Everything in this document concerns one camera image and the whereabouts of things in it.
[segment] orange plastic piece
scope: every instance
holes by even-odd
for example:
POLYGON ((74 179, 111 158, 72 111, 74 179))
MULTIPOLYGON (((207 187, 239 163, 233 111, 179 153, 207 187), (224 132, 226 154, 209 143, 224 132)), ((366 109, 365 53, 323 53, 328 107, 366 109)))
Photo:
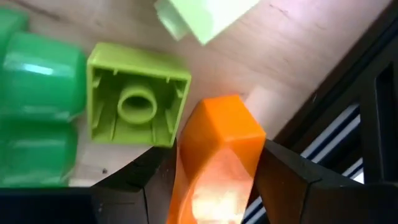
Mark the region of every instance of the orange plastic piece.
POLYGON ((239 96, 200 102, 178 142, 167 223, 241 223, 265 140, 239 96))

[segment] wooden surface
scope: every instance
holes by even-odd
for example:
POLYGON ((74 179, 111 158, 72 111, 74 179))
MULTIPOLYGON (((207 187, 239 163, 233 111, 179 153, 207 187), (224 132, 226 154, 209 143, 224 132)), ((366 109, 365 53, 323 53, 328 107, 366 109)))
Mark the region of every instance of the wooden surface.
POLYGON ((183 57, 193 80, 181 126, 204 97, 247 98, 256 89, 250 104, 258 105, 258 119, 273 138, 388 2, 262 0, 205 47, 192 36, 174 41, 157 19, 154 0, 0 0, 0 5, 27 11, 32 32, 78 44, 87 54, 96 42, 108 41, 183 57))

